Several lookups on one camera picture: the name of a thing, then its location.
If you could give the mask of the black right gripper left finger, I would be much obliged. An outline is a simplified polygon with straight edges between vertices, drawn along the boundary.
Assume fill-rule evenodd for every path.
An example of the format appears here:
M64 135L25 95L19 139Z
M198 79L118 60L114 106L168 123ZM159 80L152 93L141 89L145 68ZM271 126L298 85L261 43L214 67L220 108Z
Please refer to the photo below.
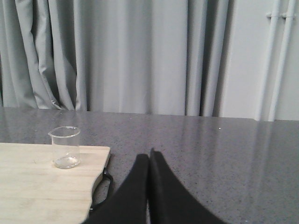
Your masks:
M149 157L138 154L124 182L85 224L145 224Z

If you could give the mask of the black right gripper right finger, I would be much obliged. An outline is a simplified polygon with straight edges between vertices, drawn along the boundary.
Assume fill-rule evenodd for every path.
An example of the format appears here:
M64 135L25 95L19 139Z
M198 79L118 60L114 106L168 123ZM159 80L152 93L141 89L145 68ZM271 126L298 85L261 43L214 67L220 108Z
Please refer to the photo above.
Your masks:
M183 186L154 149L149 160L149 213L152 224L223 224L225 223Z

